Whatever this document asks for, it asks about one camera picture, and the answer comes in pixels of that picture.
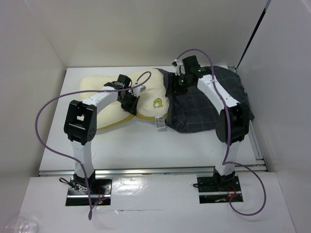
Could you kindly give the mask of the cream yellow pillow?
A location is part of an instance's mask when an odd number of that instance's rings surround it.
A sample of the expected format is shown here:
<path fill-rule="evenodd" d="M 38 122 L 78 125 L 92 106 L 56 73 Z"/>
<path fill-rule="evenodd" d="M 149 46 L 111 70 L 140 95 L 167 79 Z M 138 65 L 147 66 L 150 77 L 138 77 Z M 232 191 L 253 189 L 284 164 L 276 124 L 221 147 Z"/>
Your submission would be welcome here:
<path fill-rule="evenodd" d="M 144 84 L 146 89 L 139 95 L 137 114 L 132 115 L 121 108 L 121 103 L 115 101 L 101 110 L 97 115 L 97 129 L 103 130 L 118 124 L 138 118 L 141 120 L 154 121 L 156 117 L 168 117 L 169 98 L 165 96 L 164 75 L 156 68 L 138 70 L 127 74 L 133 81 L 133 85 L 142 83 L 148 76 L 140 78 L 146 71 L 151 72 L 150 79 Z"/>

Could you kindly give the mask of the dark grey plaid pillowcase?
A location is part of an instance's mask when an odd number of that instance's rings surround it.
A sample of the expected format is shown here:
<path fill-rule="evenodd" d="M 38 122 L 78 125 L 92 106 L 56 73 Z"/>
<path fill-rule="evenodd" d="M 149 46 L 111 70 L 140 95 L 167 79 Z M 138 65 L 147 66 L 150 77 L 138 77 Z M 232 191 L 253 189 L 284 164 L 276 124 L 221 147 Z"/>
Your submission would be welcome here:
<path fill-rule="evenodd" d="M 238 102 L 249 104 L 240 76 L 235 72 L 214 67 L 214 74 L 222 87 Z M 179 133 L 197 133 L 216 128 L 219 114 L 211 101 L 195 86 L 184 95 L 169 96 L 166 125 Z"/>

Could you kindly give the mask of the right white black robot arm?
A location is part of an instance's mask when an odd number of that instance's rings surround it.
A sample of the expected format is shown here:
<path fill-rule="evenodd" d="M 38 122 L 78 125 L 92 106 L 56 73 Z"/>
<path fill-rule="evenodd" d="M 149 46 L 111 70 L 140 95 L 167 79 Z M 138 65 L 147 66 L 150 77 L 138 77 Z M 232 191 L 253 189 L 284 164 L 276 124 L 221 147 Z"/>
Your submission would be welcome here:
<path fill-rule="evenodd" d="M 249 107 L 233 98 L 219 83 L 214 67 L 202 67 L 195 55 L 174 60 L 175 73 L 169 75 L 166 95 L 185 94 L 189 87 L 195 86 L 212 103 L 219 117 L 216 135 L 224 146 L 221 160 L 215 165 L 212 186 L 224 190 L 235 177 L 235 162 L 241 142 L 249 132 Z"/>

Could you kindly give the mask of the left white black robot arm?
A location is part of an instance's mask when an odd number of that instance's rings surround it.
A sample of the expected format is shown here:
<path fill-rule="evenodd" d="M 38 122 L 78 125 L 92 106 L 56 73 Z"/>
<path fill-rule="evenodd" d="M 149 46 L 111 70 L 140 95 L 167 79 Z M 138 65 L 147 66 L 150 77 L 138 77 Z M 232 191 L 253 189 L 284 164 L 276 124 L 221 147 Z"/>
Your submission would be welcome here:
<path fill-rule="evenodd" d="M 136 115 L 140 93 L 145 86 L 119 75 L 113 82 L 104 84 L 100 92 L 82 101 L 72 100 L 64 124 L 64 132 L 73 148 L 75 162 L 74 182 L 84 193 L 96 188 L 95 169 L 92 163 L 91 141 L 97 132 L 97 115 L 108 105 L 119 102 L 126 112 Z"/>

